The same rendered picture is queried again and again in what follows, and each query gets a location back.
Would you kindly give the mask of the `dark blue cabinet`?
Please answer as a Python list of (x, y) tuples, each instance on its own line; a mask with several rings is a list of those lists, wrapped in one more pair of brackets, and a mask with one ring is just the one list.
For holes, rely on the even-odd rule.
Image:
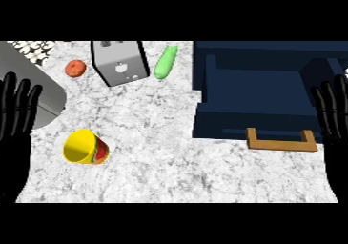
[(341, 69), (348, 69), (348, 41), (194, 41), (191, 88), (197, 91), (203, 87), (209, 54), (224, 55), (237, 69), (277, 70), (267, 64), (270, 61), (286, 71), (295, 71), (302, 66), (301, 58), (336, 58)]

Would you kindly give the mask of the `dark blue drawer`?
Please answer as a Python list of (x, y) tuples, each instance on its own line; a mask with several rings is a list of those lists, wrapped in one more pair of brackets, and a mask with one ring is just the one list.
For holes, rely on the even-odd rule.
[(296, 141), (304, 130), (322, 136), (302, 78), (295, 71), (223, 69), (209, 55), (191, 136), (243, 140), (248, 128), (270, 140)]

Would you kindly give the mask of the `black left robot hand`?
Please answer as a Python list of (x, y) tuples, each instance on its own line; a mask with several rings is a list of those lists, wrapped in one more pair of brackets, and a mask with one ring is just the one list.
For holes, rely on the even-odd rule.
[(32, 132), (43, 86), (17, 81), (12, 71), (0, 79), (0, 203), (15, 203), (27, 183)]

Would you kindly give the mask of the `yellow cup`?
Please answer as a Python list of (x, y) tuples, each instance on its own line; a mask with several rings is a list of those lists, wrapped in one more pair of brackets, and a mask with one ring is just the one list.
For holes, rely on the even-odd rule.
[(63, 155), (72, 163), (101, 164), (109, 157), (109, 147), (91, 130), (80, 129), (64, 142)]

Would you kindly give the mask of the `green cucumber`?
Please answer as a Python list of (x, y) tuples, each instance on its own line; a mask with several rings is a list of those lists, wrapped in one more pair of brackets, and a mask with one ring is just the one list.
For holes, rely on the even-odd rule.
[(171, 69), (174, 66), (174, 61), (177, 58), (178, 47), (177, 46), (166, 46), (156, 68), (154, 68), (154, 76), (157, 79), (163, 79), (168, 74), (171, 73)]

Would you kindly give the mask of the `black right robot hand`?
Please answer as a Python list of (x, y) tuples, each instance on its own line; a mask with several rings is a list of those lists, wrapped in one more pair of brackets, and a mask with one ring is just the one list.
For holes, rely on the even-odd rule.
[(313, 87), (317, 119), (325, 145), (325, 163), (329, 185), (339, 203), (348, 203), (348, 83), (344, 75), (333, 83)]

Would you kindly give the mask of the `grey metal toaster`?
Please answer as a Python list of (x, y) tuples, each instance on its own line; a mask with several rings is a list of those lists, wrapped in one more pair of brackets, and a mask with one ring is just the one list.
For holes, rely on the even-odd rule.
[(92, 41), (92, 65), (109, 87), (150, 76), (141, 41)]

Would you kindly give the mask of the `orange round fruit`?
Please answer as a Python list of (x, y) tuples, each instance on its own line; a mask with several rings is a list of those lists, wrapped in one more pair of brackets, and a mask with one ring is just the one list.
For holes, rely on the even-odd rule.
[(73, 60), (66, 67), (66, 74), (69, 77), (79, 77), (86, 70), (86, 64), (80, 60)]

